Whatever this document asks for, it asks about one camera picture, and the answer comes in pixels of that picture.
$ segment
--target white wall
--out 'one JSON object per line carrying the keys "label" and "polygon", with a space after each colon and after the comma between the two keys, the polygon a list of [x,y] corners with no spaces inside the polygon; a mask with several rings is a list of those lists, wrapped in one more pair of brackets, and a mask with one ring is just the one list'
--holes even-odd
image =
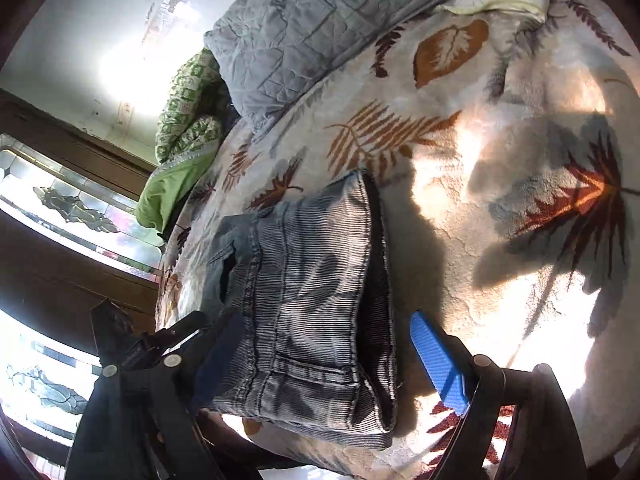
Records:
{"label": "white wall", "polygon": [[[172,73],[234,0],[188,0],[151,55],[140,44],[162,0],[47,0],[0,72],[0,87],[89,134],[155,162],[156,121]],[[135,109],[116,124],[121,102]]]}

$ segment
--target leaf-patterned blanket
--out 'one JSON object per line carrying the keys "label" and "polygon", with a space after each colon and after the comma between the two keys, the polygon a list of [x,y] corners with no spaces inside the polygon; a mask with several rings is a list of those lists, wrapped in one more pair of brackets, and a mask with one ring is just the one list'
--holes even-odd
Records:
{"label": "leaf-patterned blanket", "polygon": [[[428,478],[457,416],[409,340],[430,311],[473,353],[547,362],[588,464],[640,425],[640,55],[599,0],[402,23],[312,88],[252,144],[238,124],[164,256],[158,326],[198,304],[220,219],[368,168],[381,189],[396,313],[393,446],[344,448],[244,420],[260,446],[368,479]],[[485,465],[504,450],[504,408]]]}

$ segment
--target gray quilted fabric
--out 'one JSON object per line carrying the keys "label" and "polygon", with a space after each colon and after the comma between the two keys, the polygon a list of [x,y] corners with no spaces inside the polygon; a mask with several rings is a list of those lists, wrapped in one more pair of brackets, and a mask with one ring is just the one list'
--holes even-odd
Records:
{"label": "gray quilted fabric", "polygon": [[444,0],[236,0],[205,34],[258,136],[378,35]]}

